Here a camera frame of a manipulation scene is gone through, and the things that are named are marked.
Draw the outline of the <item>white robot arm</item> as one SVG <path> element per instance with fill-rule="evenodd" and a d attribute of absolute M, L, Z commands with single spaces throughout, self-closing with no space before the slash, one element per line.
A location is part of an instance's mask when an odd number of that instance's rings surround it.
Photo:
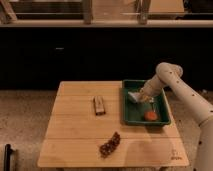
<path fill-rule="evenodd" d="M 213 105 L 187 85 L 182 79 L 181 66 L 162 62 L 156 66 L 155 75 L 140 89 L 140 102 L 157 96 L 168 86 L 189 108 L 200 127 L 193 171 L 213 171 Z"/>

